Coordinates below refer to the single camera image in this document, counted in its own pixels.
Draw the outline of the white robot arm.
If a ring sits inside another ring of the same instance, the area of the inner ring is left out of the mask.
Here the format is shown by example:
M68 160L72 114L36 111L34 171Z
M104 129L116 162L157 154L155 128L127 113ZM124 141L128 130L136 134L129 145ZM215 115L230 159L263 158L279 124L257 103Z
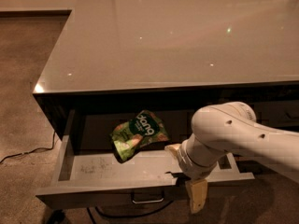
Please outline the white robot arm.
M165 150L177 160L190 180L186 190L191 212L206 202L206 178L217 161L228 153L254 161L299 182L299 133L270 128L256 122L253 109L242 102L209 105L197 110L191 121L192 135Z

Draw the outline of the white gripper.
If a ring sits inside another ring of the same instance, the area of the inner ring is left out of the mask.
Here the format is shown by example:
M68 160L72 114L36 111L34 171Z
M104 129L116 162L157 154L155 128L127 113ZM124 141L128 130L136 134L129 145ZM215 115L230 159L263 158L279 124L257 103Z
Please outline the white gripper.
M178 165L183 174L192 180L186 181L185 186L190 199L192 214L200 212L206 203L208 184L205 178L210 175L216 167L216 163L202 166L195 163L187 154L187 143L172 144L164 147L173 158L178 157Z

